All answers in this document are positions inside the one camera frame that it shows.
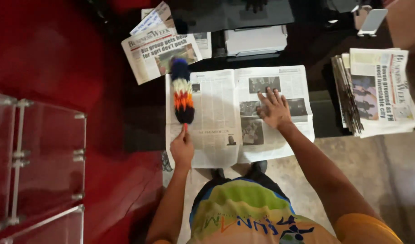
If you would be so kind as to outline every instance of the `orange sleeve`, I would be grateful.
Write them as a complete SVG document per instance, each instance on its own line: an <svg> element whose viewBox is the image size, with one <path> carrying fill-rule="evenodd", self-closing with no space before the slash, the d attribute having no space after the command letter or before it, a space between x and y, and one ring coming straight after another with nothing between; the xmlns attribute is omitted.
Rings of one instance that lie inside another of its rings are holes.
<svg viewBox="0 0 415 244"><path fill-rule="evenodd" d="M159 240L159 241L153 242L153 244L171 244L171 242L166 241L166 240Z"/></svg>
<svg viewBox="0 0 415 244"><path fill-rule="evenodd" d="M349 213L341 216L334 225L334 231L343 244L402 243L386 224L374 217L360 213Z"/></svg>

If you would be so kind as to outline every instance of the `black table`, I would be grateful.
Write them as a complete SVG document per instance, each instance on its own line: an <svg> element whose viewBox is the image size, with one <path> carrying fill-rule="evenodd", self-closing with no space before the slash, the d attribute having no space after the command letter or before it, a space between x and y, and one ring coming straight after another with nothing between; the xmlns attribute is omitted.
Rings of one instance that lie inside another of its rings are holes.
<svg viewBox="0 0 415 244"><path fill-rule="evenodd" d="M376 37L357 37L351 14L327 29L311 23L287 25L287 47L278 57L235 61L226 57L203 59L190 65L192 72L264 66L304 65L316 138L346 136L330 58L348 53L350 48L385 49L393 47L387 23ZM141 86L135 78L124 85L124 135L127 152L165 149L165 78Z"/></svg>

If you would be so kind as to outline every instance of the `foot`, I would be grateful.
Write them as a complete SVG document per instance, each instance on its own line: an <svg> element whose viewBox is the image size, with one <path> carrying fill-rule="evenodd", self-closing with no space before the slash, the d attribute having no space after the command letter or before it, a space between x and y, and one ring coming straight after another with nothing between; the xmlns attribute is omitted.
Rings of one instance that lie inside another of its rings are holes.
<svg viewBox="0 0 415 244"><path fill-rule="evenodd" d="M212 175L212 179L215 178L226 178L224 176L224 170L223 169L210 169L210 174Z"/></svg>
<svg viewBox="0 0 415 244"><path fill-rule="evenodd" d="M260 171L263 174L266 173L266 169L268 168L268 161L257 161L251 164L251 170L252 171Z"/></svg>

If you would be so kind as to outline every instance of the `colorful feather duster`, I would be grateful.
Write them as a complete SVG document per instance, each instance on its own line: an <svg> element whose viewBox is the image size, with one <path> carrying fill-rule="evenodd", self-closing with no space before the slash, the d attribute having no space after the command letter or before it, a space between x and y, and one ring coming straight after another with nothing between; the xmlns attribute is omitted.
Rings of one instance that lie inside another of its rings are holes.
<svg viewBox="0 0 415 244"><path fill-rule="evenodd" d="M188 63L183 58L173 59L171 64L171 86L174 91L174 108L181 124L191 124L194 120L192 84Z"/></svg>

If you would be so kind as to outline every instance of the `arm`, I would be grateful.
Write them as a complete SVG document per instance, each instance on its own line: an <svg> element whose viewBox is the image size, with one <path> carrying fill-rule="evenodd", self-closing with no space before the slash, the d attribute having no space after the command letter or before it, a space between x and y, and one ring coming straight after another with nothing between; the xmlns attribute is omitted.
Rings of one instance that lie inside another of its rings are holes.
<svg viewBox="0 0 415 244"><path fill-rule="evenodd" d="M182 225L186 176L191 169L191 160L194 156L194 146L184 126L182 132L171 143L170 151L176 166L147 232L147 244L158 240L177 243Z"/></svg>
<svg viewBox="0 0 415 244"><path fill-rule="evenodd" d="M268 89L267 98L261 93L258 96L265 105L257 109L259 116L277 128L289 143L304 176L322 201L331 224L350 213L362 213L381 220L335 163L291 122L286 98L276 89L274 93Z"/></svg>

